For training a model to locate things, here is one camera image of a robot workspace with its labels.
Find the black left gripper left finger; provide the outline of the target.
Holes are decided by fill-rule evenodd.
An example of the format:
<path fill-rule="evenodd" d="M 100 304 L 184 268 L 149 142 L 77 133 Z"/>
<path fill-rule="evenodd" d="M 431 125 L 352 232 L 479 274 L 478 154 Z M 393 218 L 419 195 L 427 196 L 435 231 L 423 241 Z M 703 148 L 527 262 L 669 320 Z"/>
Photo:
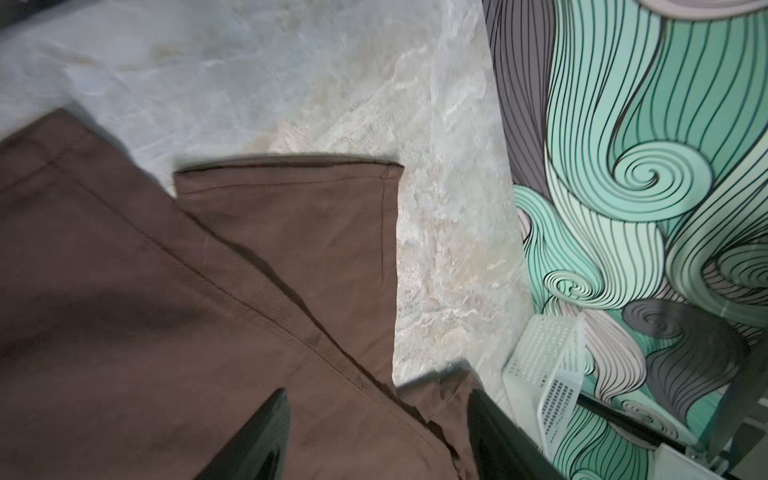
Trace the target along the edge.
<path fill-rule="evenodd" d="M 281 479 L 290 428 L 288 397 L 284 389 L 278 389 L 195 479 Z"/>

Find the brown trousers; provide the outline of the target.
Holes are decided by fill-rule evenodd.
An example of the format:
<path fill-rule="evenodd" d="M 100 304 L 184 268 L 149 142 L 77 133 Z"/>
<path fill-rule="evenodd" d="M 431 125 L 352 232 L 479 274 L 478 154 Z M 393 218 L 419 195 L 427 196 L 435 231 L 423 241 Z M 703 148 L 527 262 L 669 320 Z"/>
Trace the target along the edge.
<path fill-rule="evenodd" d="M 1 475 L 194 479 L 278 389 L 285 479 L 474 479 L 465 368 L 393 383 L 398 187 L 349 156 L 178 171 L 64 110 L 1 144 Z"/>

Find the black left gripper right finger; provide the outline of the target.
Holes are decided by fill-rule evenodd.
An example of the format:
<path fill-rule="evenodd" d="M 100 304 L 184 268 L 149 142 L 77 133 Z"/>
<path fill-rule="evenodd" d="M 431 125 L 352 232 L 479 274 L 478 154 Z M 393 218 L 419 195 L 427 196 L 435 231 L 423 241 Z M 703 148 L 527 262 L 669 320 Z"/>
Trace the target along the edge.
<path fill-rule="evenodd" d="M 469 438 L 480 479 L 563 479 L 536 444 L 482 390 L 468 403 Z"/>

